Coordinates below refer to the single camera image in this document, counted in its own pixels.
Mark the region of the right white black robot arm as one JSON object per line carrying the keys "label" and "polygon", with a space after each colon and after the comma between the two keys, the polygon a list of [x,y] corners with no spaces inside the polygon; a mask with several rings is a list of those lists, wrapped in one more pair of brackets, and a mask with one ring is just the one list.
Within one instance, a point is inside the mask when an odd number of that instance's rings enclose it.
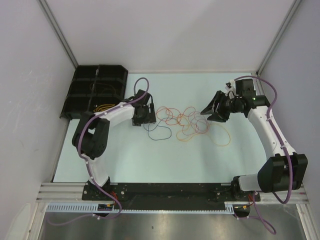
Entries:
{"label": "right white black robot arm", "polygon": [[272,193],[281,204],[287,204],[292,192],[302,185],[308,159],[288,143],[275,120],[272,108],[278,93],[274,93],[273,101],[258,95],[255,79],[256,76],[245,75],[227,82],[227,91],[218,90],[200,113],[218,123],[227,122],[231,114],[244,114],[263,145],[266,162],[255,174],[235,176],[231,196],[242,201],[249,192]]}

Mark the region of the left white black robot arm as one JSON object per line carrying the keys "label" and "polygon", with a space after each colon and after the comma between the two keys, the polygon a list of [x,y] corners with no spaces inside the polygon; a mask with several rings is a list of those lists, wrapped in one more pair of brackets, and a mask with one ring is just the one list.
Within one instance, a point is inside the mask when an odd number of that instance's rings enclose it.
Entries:
{"label": "left white black robot arm", "polygon": [[155,106],[150,93],[140,89],[132,97],[102,112],[86,111],[82,114],[72,138],[78,155],[86,164],[89,181],[95,184],[93,194],[100,200],[110,196],[106,184],[110,177],[100,157],[107,148],[110,128],[131,120],[132,126],[156,122]]}

